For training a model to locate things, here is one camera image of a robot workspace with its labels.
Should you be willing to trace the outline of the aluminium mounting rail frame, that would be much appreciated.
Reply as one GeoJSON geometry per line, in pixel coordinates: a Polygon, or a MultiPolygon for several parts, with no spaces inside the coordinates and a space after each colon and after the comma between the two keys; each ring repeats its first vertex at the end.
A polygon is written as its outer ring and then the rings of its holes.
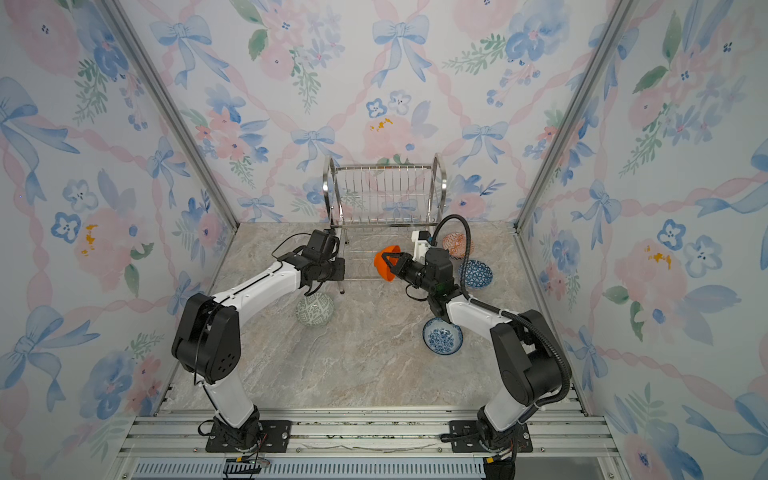
{"type": "MultiPolygon", "coordinates": [[[[456,407],[263,409],[267,438],[249,462],[211,434],[206,410],[163,412],[133,421],[110,477],[115,479],[447,479],[484,478],[499,467],[468,434],[476,412],[456,407]]],[[[606,421],[574,397],[521,427],[513,446],[520,478],[626,479],[606,421]]]]}

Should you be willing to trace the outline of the green patterned ceramic bowl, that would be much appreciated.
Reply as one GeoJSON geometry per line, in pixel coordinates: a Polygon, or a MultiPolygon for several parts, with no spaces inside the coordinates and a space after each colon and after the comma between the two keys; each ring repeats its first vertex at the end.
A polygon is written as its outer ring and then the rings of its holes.
{"type": "Polygon", "coordinates": [[[307,327],[327,325],[335,312],[334,301],[325,293],[302,297],[295,308],[297,321],[307,327]]]}

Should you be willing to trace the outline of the blue floral ceramic bowl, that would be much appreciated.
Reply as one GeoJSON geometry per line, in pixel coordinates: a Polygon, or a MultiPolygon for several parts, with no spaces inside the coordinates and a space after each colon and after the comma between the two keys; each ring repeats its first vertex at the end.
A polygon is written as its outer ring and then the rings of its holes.
{"type": "Polygon", "coordinates": [[[450,356],[461,349],[463,332],[459,326],[435,317],[424,324],[422,339],[426,347],[433,353],[440,356],[450,356]]]}

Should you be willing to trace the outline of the red patterned ceramic bowl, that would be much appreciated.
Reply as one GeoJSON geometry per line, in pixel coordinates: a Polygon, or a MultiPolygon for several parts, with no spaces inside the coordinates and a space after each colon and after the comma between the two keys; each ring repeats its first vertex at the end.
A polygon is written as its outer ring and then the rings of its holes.
{"type": "Polygon", "coordinates": [[[447,234],[442,240],[442,247],[455,260],[463,260],[466,257],[466,244],[467,237],[465,233],[452,232],[447,234]]]}

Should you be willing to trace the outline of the steel two-tier dish rack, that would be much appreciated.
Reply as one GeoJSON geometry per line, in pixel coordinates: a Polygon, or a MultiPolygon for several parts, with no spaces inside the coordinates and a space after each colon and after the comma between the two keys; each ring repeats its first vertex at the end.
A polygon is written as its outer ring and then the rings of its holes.
{"type": "Polygon", "coordinates": [[[442,155],[411,163],[396,155],[368,164],[324,162],[322,193],[346,262],[341,285],[379,281],[375,255],[398,245],[416,249],[420,231],[433,231],[445,214],[448,175],[442,155]]]}

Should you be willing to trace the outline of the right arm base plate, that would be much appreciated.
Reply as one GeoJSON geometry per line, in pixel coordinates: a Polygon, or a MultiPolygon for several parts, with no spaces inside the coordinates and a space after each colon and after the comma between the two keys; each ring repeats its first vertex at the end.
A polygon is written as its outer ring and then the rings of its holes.
{"type": "Polygon", "coordinates": [[[502,454],[514,448],[516,453],[532,453],[533,445],[527,424],[515,423],[503,431],[495,430],[481,420],[452,420],[449,431],[440,435],[454,453],[502,454]]]}

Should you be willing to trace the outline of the blue triangle patterned bowl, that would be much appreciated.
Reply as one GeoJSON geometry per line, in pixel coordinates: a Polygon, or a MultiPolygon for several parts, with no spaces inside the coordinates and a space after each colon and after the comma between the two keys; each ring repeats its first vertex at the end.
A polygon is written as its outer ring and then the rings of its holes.
{"type": "Polygon", "coordinates": [[[468,288],[483,289],[492,283],[494,274],[488,264],[472,259],[467,263],[467,271],[464,276],[465,285],[468,288]]]}

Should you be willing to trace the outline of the orange plastic bowl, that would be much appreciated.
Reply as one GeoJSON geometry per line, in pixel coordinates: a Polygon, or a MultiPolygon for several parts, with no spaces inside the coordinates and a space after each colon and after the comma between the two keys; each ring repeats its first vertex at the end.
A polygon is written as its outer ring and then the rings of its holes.
{"type": "Polygon", "coordinates": [[[395,279],[395,275],[391,271],[391,267],[386,263],[385,254],[400,253],[401,249],[397,245],[387,246],[378,252],[374,258],[374,267],[379,276],[387,282],[392,282],[395,279]]]}

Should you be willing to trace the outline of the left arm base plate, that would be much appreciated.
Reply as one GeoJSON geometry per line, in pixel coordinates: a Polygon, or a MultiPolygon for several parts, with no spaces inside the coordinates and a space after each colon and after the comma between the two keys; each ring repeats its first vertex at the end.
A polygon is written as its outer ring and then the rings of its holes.
{"type": "Polygon", "coordinates": [[[233,428],[213,419],[207,438],[207,453],[285,453],[293,423],[289,420],[258,420],[233,428]]]}

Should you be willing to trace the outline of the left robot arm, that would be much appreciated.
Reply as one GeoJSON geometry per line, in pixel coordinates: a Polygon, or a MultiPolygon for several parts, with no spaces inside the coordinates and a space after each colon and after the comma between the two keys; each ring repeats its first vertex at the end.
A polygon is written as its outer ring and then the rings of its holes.
{"type": "Polygon", "coordinates": [[[171,353],[214,408],[211,434],[225,447],[256,450],[265,438],[257,406],[245,392],[237,367],[241,323],[281,297],[313,284],[342,281],[345,260],[313,261],[295,253],[280,257],[255,277],[212,296],[186,302],[171,353]]]}

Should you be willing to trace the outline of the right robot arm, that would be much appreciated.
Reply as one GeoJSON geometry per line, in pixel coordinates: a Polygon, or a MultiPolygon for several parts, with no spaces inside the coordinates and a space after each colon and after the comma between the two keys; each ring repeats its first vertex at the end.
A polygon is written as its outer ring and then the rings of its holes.
{"type": "Polygon", "coordinates": [[[493,347],[503,387],[477,415],[470,435],[489,451],[509,450],[513,437],[545,406],[563,400],[572,371],[544,316],[536,310],[519,313],[493,306],[466,289],[468,262],[459,277],[447,250],[431,247],[422,260],[388,247],[376,255],[382,278],[398,278],[426,293],[435,316],[469,329],[493,347]]]}

